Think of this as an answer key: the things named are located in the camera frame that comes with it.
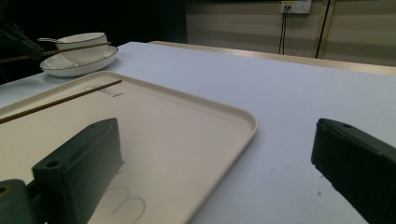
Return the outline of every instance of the wall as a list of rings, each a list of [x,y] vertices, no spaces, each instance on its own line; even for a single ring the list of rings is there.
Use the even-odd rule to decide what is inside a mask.
[[[396,1],[338,0],[321,57],[396,66]],[[287,18],[285,54],[315,57],[323,1]],[[187,4],[188,43],[277,53],[280,2]]]
[[[323,58],[396,66],[396,1],[338,0]]]

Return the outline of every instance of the wooden chopstick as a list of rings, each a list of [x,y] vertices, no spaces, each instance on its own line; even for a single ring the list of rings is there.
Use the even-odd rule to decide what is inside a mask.
[[[44,105],[39,105],[39,106],[37,106],[37,107],[34,107],[34,108],[31,108],[31,109],[22,111],[22,112],[20,112],[20,113],[16,113],[16,114],[7,116],[7,117],[5,117],[5,118],[0,119],[0,124],[3,124],[3,123],[6,123],[6,122],[9,122],[9,121],[12,121],[12,120],[14,120],[14,119],[19,119],[19,118],[21,118],[21,117],[24,117],[24,116],[33,114],[33,113],[35,113],[35,112],[38,112],[38,111],[43,110],[43,109],[50,108],[50,107],[55,106],[55,105],[62,104],[62,103],[67,102],[67,101],[74,100],[74,99],[76,99],[76,98],[78,98],[78,97],[81,97],[81,96],[90,94],[90,93],[95,92],[95,91],[99,91],[99,90],[105,89],[105,88],[107,88],[107,87],[110,87],[110,86],[119,84],[119,83],[121,83],[121,82],[122,82],[122,80],[117,80],[117,81],[114,81],[114,82],[110,82],[110,83],[108,83],[108,84],[106,84],[106,85],[98,86],[98,87],[95,87],[95,88],[90,89],[90,90],[88,90],[88,91],[82,91],[82,92],[76,93],[76,94],[74,94],[74,95],[64,97],[63,99],[56,100],[56,101],[53,101],[53,102],[50,102],[50,103],[47,103],[47,104],[44,104]]]
[[[71,48],[71,49],[56,49],[56,50],[51,50],[51,51],[45,51],[41,54],[41,56],[50,56],[53,54],[58,54],[62,52],[67,52],[67,51],[72,51],[76,49],[89,49],[89,48],[94,48],[94,47],[99,47],[103,45],[111,45],[111,42],[106,42],[106,43],[99,43],[99,44],[94,44],[94,45],[87,45],[87,46],[81,46],[81,47],[76,47],[76,48]],[[30,58],[29,56],[23,55],[23,56],[18,56],[18,57],[13,57],[13,58],[5,58],[5,59],[0,59],[0,63],[9,63],[9,62],[14,62],[14,61],[19,61],[23,59],[28,59]]]

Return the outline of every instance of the cable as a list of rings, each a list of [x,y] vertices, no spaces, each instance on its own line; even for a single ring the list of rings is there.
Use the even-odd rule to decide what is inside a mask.
[[[321,45],[321,40],[323,37],[323,33],[324,33],[324,27],[326,26],[326,19],[327,19],[327,14],[329,13],[329,7],[330,7],[330,2],[332,0],[329,0],[329,2],[327,2],[327,7],[326,7],[326,13],[324,14],[324,20],[323,20],[323,24],[322,24],[322,28],[320,31],[320,37],[319,37],[319,42],[318,42],[318,48],[317,48],[317,53],[315,54],[315,58],[317,58],[319,56],[319,50],[320,50],[320,45]]]
[[[288,17],[288,12],[289,12],[290,7],[288,7],[286,9],[286,13],[284,16],[284,23],[285,23],[285,27],[283,28],[283,40],[282,40],[282,54],[285,54],[285,37],[286,37],[286,18]]]
[[[277,51],[277,54],[280,54],[280,48],[282,47],[282,40],[283,40],[283,25],[285,23],[285,13],[286,13],[287,7],[283,7],[283,13],[282,13],[282,30],[280,31],[280,39],[279,39],[279,50]]]

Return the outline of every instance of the white plate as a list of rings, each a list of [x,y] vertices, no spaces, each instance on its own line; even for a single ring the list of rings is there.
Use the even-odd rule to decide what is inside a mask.
[[[117,57],[119,49],[108,46],[102,59],[93,63],[77,64],[67,60],[62,54],[54,55],[40,64],[41,70],[56,77],[75,77],[97,71],[111,64]]]

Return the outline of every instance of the white tray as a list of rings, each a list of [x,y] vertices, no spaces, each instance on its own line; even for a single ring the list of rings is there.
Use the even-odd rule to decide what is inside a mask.
[[[0,118],[118,79],[102,91],[0,124],[1,179],[27,184],[32,166],[52,150],[91,123],[117,118],[125,164],[90,223],[189,222],[256,132],[248,112],[98,72],[0,108]]]

